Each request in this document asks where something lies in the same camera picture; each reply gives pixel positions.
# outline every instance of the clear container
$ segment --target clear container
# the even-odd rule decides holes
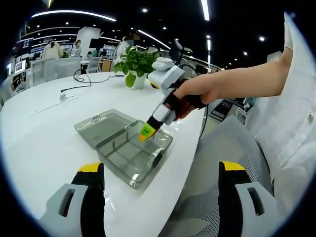
[[[75,129],[96,150],[104,140],[133,122],[135,118],[112,109],[75,124]]]
[[[145,142],[139,141],[143,121],[136,121],[98,146],[100,161],[117,177],[138,189],[157,166],[172,137],[160,129]]]

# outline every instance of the white shirt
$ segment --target white shirt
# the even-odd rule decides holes
[[[45,58],[55,58],[59,59],[63,56],[63,50],[60,47],[59,43],[55,42],[55,45],[51,47],[50,43],[45,46],[42,59]]]
[[[129,44],[127,43],[127,41],[122,41],[121,43],[119,43],[119,45],[117,46],[117,48],[114,50],[114,53],[113,53],[114,65],[122,61],[121,57],[126,54],[125,51],[128,47],[129,47]]]
[[[271,116],[256,136],[270,169],[275,198],[290,214],[304,194],[316,164],[316,65],[292,19],[285,14],[285,47],[291,67]]]
[[[79,58],[81,56],[81,47],[76,47],[74,45],[73,49],[71,50],[70,56],[73,58]]]

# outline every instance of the human hand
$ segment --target human hand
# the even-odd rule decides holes
[[[218,86],[212,80],[210,74],[199,75],[195,78],[185,81],[175,92],[174,95],[179,99],[184,98],[186,95],[200,95],[201,102],[208,105],[218,98]],[[191,111],[196,108],[183,100],[182,106],[175,119],[185,118]]]

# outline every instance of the potted plant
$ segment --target potted plant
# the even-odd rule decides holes
[[[132,46],[128,47],[125,52],[126,54],[122,56],[124,61],[115,64],[114,71],[122,71],[127,75],[125,78],[127,87],[141,89],[146,76],[154,70],[152,64],[158,58],[159,52],[141,52]]]
[[[64,51],[64,53],[61,56],[61,58],[69,58],[69,54],[66,51]]]

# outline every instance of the white table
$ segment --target white table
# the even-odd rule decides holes
[[[109,75],[89,74],[92,81]],[[131,90],[124,78],[110,78],[66,91],[70,98],[60,103],[61,89],[81,85],[72,77],[50,81],[19,93],[2,109],[3,161],[22,204],[35,218],[43,215],[46,201],[63,184],[71,183],[80,167],[99,161],[74,124],[109,109],[146,121],[163,98],[149,83],[142,90]],[[203,114],[196,110],[177,126],[163,127],[174,140],[146,189],[133,190],[105,168],[107,237],[156,237],[160,233],[186,181]]]
[[[90,62],[89,60],[82,60],[81,64],[89,64],[89,62]]]

